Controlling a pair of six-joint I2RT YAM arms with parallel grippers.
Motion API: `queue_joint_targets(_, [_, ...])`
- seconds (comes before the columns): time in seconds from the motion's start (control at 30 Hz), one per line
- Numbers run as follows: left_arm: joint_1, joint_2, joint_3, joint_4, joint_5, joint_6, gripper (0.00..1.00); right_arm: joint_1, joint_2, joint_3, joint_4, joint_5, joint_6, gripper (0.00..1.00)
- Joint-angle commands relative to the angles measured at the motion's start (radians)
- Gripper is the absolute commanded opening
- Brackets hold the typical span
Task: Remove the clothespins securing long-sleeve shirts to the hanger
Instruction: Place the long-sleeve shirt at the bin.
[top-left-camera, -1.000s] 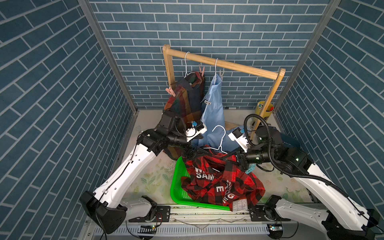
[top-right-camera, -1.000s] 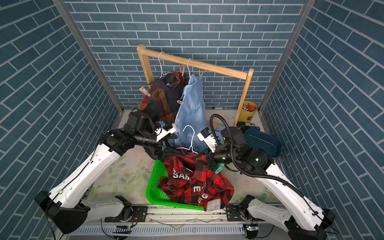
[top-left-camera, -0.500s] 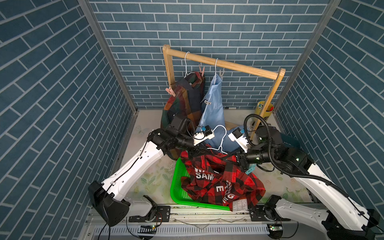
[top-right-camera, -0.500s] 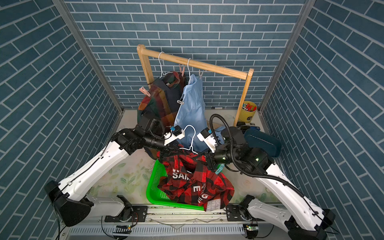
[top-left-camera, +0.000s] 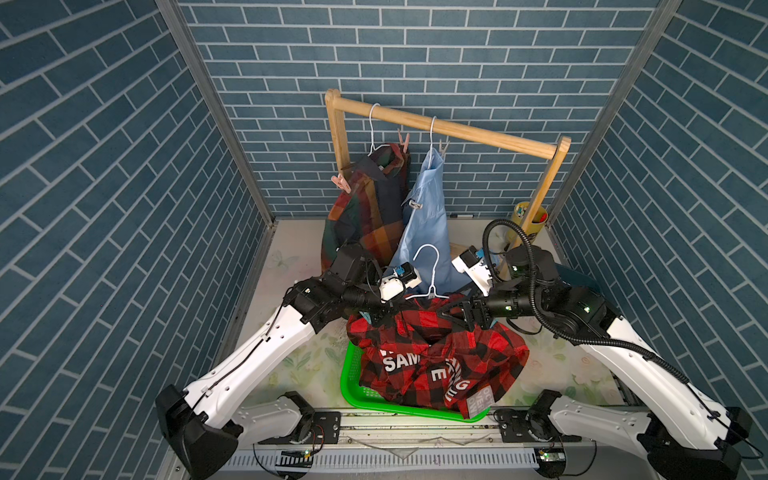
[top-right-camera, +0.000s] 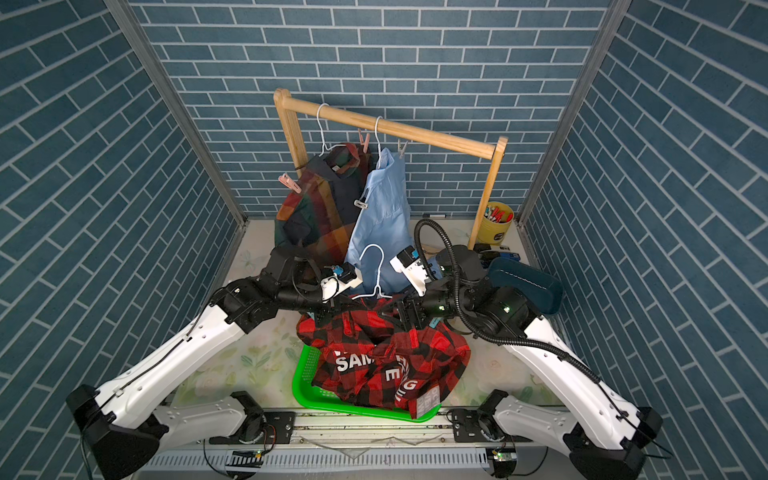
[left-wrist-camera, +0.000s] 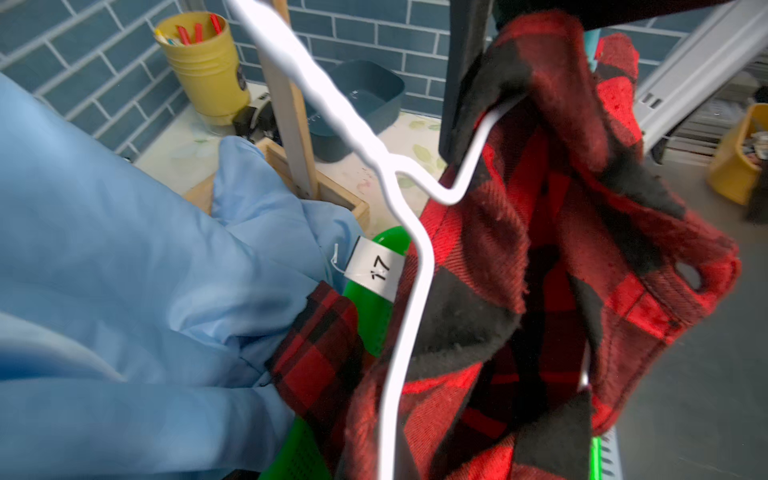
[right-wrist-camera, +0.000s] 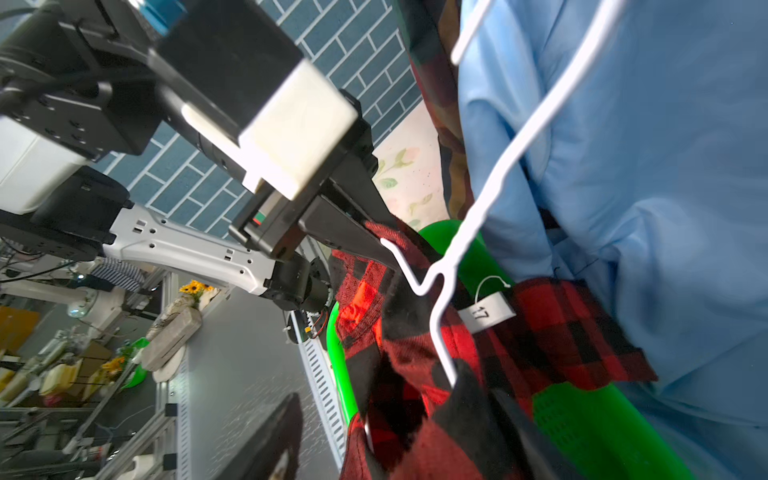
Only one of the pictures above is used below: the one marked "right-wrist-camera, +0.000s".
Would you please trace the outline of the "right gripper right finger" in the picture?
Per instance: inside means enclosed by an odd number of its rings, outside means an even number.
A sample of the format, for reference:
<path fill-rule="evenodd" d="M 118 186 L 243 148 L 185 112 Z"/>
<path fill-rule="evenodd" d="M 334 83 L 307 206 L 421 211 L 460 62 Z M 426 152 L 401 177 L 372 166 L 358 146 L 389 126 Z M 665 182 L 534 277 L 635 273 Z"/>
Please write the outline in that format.
<path fill-rule="evenodd" d="M 576 467 L 509 394 L 492 389 L 491 407 L 497 425 L 510 450 L 519 459 L 526 479 L 576 478 Z"/>

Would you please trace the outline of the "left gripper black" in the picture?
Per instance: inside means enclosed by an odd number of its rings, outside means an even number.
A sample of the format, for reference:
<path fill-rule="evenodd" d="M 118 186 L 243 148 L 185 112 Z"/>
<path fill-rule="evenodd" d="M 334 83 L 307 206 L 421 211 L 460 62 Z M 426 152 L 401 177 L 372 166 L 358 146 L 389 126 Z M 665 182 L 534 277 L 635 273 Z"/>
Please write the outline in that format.
<path fill-rule="evenodd" d="M 283 197 L 269 184 L 259 187 L 230 223 L 229 234 L 276 261 L 288 260 L 310 237 L 333 250 L 397 269 L 374 229 L 387 228 L 416 244 L 421 241 L 386 206 L 374 184 L 377 170 L 371 127 L 359 116 L 295 199 Z"/>

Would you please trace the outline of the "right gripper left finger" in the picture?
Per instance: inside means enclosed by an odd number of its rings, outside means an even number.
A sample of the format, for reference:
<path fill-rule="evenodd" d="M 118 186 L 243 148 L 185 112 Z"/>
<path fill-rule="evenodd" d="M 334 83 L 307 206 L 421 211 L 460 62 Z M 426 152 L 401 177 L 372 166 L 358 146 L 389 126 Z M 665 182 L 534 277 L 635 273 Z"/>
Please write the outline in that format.
<path fill-rule="evenodd" d="M 295 479 L 303 429 L 297 393 L 287 395 L 229 463 L 215 476 L 224 480 Z"/>

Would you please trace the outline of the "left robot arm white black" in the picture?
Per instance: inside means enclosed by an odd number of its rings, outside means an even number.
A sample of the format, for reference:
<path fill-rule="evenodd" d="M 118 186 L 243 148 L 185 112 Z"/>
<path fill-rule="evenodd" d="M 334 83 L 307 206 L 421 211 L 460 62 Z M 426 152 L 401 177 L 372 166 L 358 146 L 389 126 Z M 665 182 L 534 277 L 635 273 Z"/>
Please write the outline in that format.
<path fill-rule="evenodd" d="M 1 236 L 69 263 L 112 258 L 318 312 L 306 239 L 395 269 L 360 102 L 254 1 L 43 1 L 1 44 Z M 173 223 L 96 169 L 172 127 L 250 193 L 230 240 Z"/>

